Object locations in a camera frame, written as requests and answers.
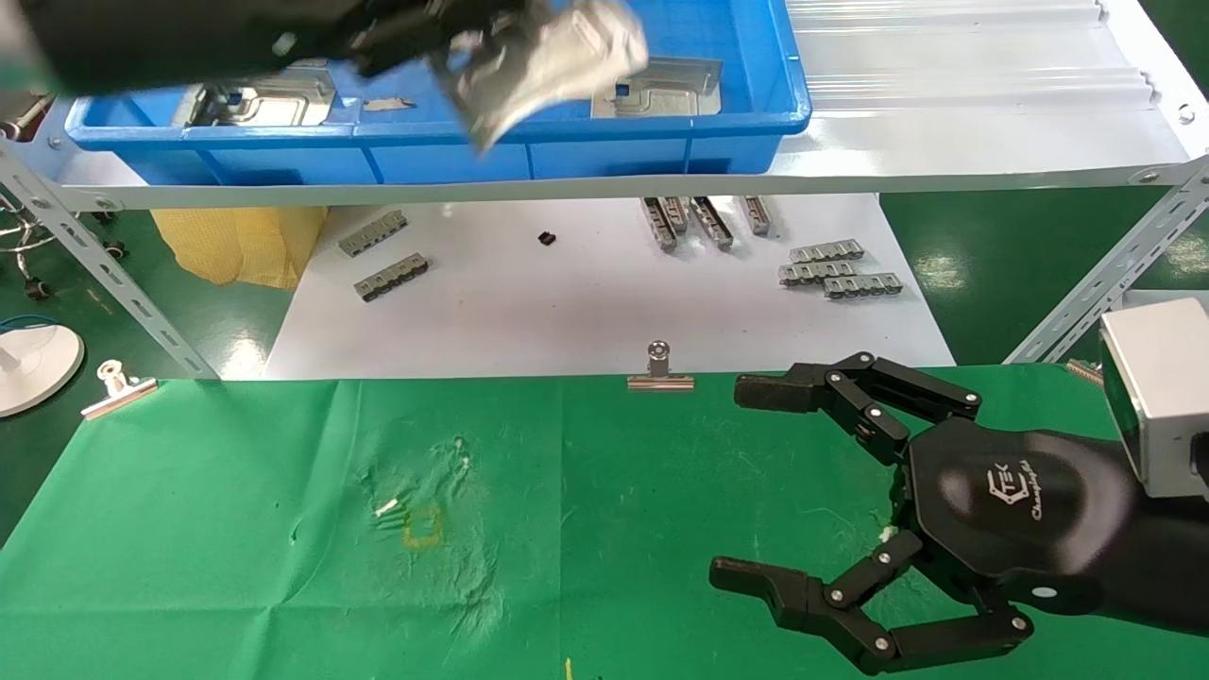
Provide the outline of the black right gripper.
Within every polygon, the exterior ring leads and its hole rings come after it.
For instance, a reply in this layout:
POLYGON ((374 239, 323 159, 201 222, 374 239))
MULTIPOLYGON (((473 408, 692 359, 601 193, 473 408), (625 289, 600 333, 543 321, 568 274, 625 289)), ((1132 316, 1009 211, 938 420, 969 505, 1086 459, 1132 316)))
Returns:
POLYGON ((760 413, 822 413, 886 468, 906 460, 912 531, 832 584, 760 561, 708 564, 708 584, 760 599, 779 628, 825 638, 864 675, 1010 655, 1032 623, 1007 600, 1049 613, 1139 615, 1140 572, 1124 551, 1140 483, 1120 443, 989 430, 971 421, 979 393, 864 352, 834 365, 796 363, 781 376, 741 374, 734 400, 760 413), (889 409, 938 425, 910 443, 889 409), (976 612, 897 628, 870 620, 864 603, 912 567, 976 612))

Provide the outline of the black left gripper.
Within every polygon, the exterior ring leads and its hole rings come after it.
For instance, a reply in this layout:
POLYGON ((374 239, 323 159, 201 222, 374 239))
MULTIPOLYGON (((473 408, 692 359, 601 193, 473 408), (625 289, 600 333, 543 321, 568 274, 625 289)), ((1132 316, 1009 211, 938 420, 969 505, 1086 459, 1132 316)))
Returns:
POLYGON ((422 60, 455 33, 523 12, 530 1, 266 1, 267 68, 348 60, 360 77, 422 60))

